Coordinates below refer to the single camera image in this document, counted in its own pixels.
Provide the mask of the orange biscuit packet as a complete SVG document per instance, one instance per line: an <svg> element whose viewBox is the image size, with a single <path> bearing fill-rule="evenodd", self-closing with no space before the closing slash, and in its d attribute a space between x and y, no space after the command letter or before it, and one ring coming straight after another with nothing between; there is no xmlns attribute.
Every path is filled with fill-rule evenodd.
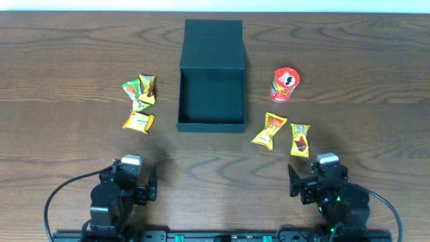
<svg viewBox="0 0 430 242"><path fill-rule="evenodd" d="M129 128L147 134L154 121L155 115L147 116L139 112L132 112L122 128Z"/></svg>

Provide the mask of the red chips can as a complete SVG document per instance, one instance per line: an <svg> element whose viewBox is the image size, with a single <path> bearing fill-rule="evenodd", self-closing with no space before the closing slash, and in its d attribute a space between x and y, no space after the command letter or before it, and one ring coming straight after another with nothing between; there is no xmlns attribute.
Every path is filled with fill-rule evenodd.
<svg viewBox="0 0 430 242"><path fill-rule="evenodd" d="M300 83L298 72L290 67L276 70L275 77L270 89L270 97L277 103L288 101Z"/></svg>

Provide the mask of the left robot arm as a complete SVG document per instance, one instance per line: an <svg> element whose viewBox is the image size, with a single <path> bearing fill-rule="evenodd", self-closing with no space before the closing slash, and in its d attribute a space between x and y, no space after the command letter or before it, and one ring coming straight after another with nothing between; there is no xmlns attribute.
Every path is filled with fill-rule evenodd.
<svg viewBox="0 0 430 242"><path fill-rule="evenodd" d="M100 184L91 191L91 219L81 229L80 241L139 241L140 235L128 224L135 205L145 206L157 199L157 168L148 183L138 184L142 160L113 164L99 174Z"/></svg>

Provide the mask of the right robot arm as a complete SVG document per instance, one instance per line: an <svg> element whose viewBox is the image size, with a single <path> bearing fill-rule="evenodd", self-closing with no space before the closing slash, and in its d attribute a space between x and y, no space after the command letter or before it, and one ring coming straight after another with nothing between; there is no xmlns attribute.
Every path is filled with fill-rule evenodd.
<svg viewBox="0 0 430 242"><path fill-rule="evenodd" d="M338 161L315 162L313 177L301 178L289 165L290 196L299 196L303 205L315 203L325 225L315 233L319 241L370 241L366 223L370 216L370 196L354 188L348 168Z"/></svg>

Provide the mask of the yellow Apollo chocolate packet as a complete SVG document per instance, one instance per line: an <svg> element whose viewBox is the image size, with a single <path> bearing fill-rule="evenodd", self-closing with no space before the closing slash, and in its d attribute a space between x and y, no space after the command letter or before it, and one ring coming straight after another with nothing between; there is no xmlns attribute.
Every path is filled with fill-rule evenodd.
<svg viewBox="0 0 430 242"><path fill-rule="evenodd" d="M291 123L292 127L292 148L290 154L297 157L309 158L309 145L307 134L310 128L309 124L294 124Z"/></svg>

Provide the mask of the yellow orange snack packet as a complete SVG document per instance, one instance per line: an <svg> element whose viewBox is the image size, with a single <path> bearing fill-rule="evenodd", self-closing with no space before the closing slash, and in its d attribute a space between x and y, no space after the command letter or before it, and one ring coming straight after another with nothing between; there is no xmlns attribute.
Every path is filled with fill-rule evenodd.
<svg viewBox="0 0 430 242"><path fill-rule="evenodd" d="M271 151L273 149L273 136L287 121L287 118L266 112L264 129L251 142L263 145Z"/></svg>

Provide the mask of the green snack packet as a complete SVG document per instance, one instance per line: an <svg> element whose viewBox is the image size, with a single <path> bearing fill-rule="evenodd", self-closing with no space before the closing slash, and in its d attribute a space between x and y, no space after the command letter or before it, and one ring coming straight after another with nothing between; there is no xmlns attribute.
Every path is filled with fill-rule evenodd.
<svg viewBox="0 0 430 242"><path fill-rule="evenodd" d="M132 111L133 112L141 112L151 105L139 100L139 96L142 95L142 90L140 86L140 80L135 79L129 81L122 85L124 91L128 94L130 99L132 100Z"/></svg>

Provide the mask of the yellow-green chocolate snack packet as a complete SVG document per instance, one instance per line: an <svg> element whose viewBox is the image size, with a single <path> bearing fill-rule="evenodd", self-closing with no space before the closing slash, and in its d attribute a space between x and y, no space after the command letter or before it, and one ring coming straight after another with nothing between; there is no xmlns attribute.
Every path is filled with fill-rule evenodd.
<svg viewBox="0 0 430 242"><path fill-rule="evenodd" d="M155 103L155 75L139 75L142 94L139 100L153 105Z"/></svg>

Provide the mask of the dark green open box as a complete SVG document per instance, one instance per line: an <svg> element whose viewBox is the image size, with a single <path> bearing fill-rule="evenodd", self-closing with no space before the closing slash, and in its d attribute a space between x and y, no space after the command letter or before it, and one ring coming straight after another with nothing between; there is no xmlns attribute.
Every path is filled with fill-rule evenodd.
<svg viewBox="0 0 430 242"><path fill-rule="evenodd" d="M246 54L241 20L187 19L179 72L178 131L246 130Z"/></svg>

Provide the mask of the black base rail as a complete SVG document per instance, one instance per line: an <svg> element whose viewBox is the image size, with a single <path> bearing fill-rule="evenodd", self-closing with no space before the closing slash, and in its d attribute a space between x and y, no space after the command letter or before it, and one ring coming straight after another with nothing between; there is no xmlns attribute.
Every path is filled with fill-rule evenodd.
<svg viewBox="0 0 430 242"><path fill-rule="evenodd" d="M298 242L328 241L330 235L322 232L288 229L270 232L166 232L143 231L120 238L96 236L91 233L81 238L80 233L55 233L54 241L135 241L135 242Z"/></svg>

